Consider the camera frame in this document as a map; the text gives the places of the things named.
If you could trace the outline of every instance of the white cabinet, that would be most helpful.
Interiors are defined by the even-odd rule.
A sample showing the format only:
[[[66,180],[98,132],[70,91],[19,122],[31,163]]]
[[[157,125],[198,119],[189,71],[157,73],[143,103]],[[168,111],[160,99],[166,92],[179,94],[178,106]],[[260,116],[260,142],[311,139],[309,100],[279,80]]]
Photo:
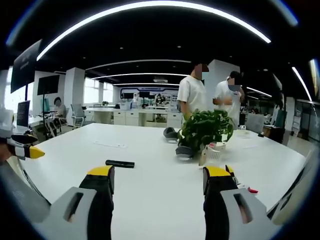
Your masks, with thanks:
[[[95,112],[94,111],[84,111],[86,121],[94,121]]]
[[[180,129],[182,127],[182,114],[180,112],[168,113],[166,127]]]
[[[139,112],[129,111],[125,113],[125,125],[139,126]]]
[[[124,111],[115,111],[113,113],[113,124],[126,125],[126,113]]]

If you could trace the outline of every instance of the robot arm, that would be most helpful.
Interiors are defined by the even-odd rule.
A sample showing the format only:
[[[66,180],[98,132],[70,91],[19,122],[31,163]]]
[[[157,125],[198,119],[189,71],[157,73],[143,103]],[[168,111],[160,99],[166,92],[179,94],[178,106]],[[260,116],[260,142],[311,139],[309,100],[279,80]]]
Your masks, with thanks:
[[[0,107],[0,143],[6,144],[13,156],[25,160],[37,159],[45,155],[43,151],[31,146],[37,139],[29,134],[13,134],[14,113],[12,110]]]

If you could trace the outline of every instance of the white t-shirt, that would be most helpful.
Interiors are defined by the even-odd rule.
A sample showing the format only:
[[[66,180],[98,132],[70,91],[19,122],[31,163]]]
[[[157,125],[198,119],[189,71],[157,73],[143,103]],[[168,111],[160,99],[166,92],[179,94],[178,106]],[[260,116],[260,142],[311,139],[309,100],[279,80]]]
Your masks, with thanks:
[[[60,118],[65,118],[67,115],[67,109],[64,104],[61,104],[60,106],[56,107],[57,114],[60,115]]]
[[[192,76],[186,76],[181,80],[177,99],[188,103],[191,112],[194,112],[196,109],[199,111],[208,110],[206,88],[202,81]]]
[[[232,119],[235,126],[239,124],[240,116],[240,97],[241,92],[231,91],[228,87],[228,81],[219,82],[215,89],[214,98],[224,99],[225,97],[232,97],[232,105],[219,105],[219,109],[226,110],[228,116]]]

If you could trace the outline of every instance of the glass wall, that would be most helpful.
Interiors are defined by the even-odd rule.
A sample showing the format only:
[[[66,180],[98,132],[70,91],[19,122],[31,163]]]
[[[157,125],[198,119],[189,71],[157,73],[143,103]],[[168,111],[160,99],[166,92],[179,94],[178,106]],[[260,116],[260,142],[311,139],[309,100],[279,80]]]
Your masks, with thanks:
[[[297,100],[295,116],[301,113],[300,137],[320,143],[320,103],[311,104]]]

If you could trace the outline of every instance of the seated person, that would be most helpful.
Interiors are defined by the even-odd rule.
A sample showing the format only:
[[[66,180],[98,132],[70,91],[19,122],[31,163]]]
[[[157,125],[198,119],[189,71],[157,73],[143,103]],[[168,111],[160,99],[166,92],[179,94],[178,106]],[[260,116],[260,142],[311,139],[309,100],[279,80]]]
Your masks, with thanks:
[[[66,106],[64,104],[61,103],[61,98],[60,97],[56,97],[53,101],[55,108],[56,108],[56,115],[55,115],[55,119],[53,120],[53,124],[55,127],[59,128],[61,126],[59,119],[65,119],[67,117],[67,109]],[[54,135],[57,135],[57,130],[54,129],[53,130]]]
[[[56,97],[53,103],[56,106],[56,111],[57,111],[55,117],[65,119],[67,115],[67,109],[66,109],[66,106],[61,103],[61,98]]]

